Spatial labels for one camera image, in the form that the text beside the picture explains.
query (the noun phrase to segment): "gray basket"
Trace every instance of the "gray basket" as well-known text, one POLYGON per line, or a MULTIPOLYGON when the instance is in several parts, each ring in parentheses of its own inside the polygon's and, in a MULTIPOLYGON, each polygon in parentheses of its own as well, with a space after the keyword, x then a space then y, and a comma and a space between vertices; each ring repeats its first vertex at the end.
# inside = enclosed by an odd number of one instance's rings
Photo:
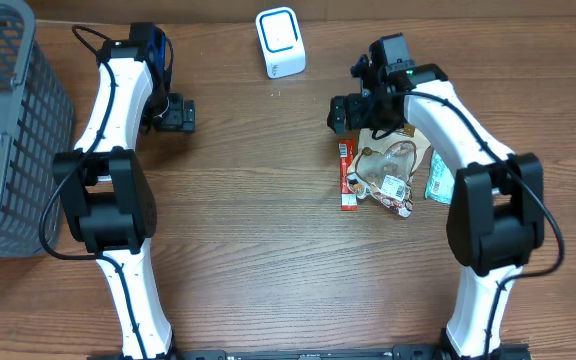
MULTIPOLYGON (((34 35, 28 5, 0 0, 0 256, 41 252, 37 226, 55 187, 52 158, 72 136, 72 103, 34 35)), ((60 211, 55 204, 48 219, 51 243, 60 211)))

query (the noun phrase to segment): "white object in bin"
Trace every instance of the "white object in bin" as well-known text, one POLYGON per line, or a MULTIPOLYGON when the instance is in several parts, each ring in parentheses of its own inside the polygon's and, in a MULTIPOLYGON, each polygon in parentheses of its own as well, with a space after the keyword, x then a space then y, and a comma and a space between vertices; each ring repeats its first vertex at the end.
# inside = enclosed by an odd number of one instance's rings
POLYGON ((288 7, 262 11, 255 22, 268 76, 275 79, 304 71, 306 51, 295 12, 288 7))

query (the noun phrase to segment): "barcode label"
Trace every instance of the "barcode label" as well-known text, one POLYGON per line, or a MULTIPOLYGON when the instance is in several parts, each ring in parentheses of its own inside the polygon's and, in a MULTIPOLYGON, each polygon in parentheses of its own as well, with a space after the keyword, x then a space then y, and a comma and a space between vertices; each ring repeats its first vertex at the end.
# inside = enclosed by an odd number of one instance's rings
POLYGON ((433 195, 439 195, 439 187, 440 186, 441 186, 441 181, 435 180, 435 182, 432 184, 432 189, 430 189, 430 192, 433 195))
POLYGON ((339 144, 339 157, 348 157, 348 145, 339 144))
POLYGON ((406 183, 392 175, 386 175, 381 185, 381 193, 397 201, 403 201, 406 195, 406 183))

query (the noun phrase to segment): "plastic crate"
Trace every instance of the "plastic crate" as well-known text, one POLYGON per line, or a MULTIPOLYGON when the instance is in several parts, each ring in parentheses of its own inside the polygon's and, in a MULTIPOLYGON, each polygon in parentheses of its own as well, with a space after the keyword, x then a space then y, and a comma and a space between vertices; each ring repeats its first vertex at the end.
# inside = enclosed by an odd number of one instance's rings
MULTIPOLYGON (((0 0, 0 257, 41 253, 39 217, 55 188, 55 153, 70 148, 73 106, 34 40, 35 17, 0 0)), ((54 246, 61 207, 52 208, 54 246)))

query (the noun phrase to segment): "blue packet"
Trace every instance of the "blue packet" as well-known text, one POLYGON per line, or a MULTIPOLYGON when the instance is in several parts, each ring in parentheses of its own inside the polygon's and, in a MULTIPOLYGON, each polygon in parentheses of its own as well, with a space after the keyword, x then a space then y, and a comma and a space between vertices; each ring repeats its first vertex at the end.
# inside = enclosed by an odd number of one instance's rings
POLYGON ((450 205, 452 192, 455 187, 455 179, 443 160, 433 149, 430 160, 430 175, 426 183, 425 198, 433 199, 442 204, 450 205))

